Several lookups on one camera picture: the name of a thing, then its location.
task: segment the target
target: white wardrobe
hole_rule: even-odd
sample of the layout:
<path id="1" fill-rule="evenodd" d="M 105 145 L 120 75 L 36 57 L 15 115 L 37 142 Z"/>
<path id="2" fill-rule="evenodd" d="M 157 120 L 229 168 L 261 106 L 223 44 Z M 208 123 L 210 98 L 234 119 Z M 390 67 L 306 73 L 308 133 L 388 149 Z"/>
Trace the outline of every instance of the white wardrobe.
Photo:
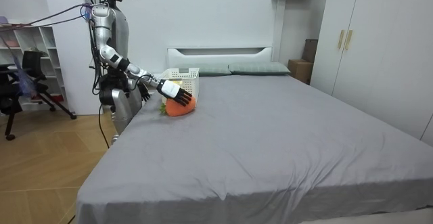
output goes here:
<path id="1" fill-rule="evenodd" d="M 327 0 L 311 85 L 433 146 L 433 0 Z"/>

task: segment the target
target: pillow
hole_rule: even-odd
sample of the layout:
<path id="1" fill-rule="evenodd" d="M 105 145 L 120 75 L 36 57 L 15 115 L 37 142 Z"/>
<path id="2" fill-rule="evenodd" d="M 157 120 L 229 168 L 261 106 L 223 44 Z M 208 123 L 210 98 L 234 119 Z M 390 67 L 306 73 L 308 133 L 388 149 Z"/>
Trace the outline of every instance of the pillow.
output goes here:
<path id="1" fill-rule="evenodd" d="M 200 68 L 199 76 L 231 75 L 228 64 L 190 63 L 177 65 L 176 68 Z"/>
<path id="2" fill-rule="evenodd" d="M 290 71 L 279 62 L 238 62 L 229 65 L 232 74 L 286 75 Z"/>

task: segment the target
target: shelving unit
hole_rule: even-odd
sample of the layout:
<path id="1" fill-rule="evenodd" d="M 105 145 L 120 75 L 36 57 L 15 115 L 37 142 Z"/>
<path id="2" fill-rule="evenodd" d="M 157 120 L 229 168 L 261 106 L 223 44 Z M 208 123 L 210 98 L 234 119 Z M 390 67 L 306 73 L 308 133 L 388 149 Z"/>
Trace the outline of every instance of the shelving unit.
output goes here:
<path id="1" fill-rule="evenodd" d="M 64 101 L 62 104 L 68 107 L 66 90 L 63 82 L 62 68 L 60 66 L 59 56 L 55 46 L 55 39 L 52 27 L 28 27 L 20 30 L 7 31 L 2 33 L 6 41 L 15 41 L 19 47 L 11 47 L 12 52 L 22 63 L 22 57 L 25 51 L 37 48 L 39 51 L 46 53 L 41 58 L 41 68 L 46 81 L 40 83 L 49 87 L 48 93 L 52 95 L 62 95 Z M 13 64 L 14 59 L 11 51 L 0 40 L 0 64 Z M 23 110 L 48 110 L 49 106 L 39 99 L 20 98 Z"/>

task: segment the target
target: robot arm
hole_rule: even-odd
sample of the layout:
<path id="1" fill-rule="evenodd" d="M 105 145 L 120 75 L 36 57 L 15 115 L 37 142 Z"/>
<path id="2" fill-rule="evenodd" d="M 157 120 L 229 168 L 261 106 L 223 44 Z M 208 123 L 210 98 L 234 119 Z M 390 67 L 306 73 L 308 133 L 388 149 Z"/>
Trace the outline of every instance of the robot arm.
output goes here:
<path id="1" fill-rule="evenodd" d="M 95 5 L 92 9 L 95 44 L 99 50 L 101 61 L 126 73 L 129 77 L 138 79 L 146 85 L 156 87 L 157 91 L 166 98 L 174 99 L 177 103 L 186 106 L 191 101 L 192 95 L 190 93 L 171 81 L 155 78 L 153 74 L 130 63 L 115 48 L 108 45 L 112 38 L 112 24 L 115 21 L 111 11 L 112 9 L 106 5 Z"/>

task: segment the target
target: plastic basket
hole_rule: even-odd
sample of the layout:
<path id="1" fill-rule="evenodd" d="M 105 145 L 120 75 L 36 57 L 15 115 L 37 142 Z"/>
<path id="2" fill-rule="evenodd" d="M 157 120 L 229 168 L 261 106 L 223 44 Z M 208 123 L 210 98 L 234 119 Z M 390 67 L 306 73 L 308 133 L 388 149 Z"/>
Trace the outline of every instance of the plastic basket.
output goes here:
<path id="1" fill-rule="evenodd" d="M 168 79 L 181 86 L 182 89 L 190 92 L 198 101 L 198 71 L 199 68 L 169 68 L 161 74 L 161 79 Z M 167 99 L 162 96 L 162 103 Z"/>

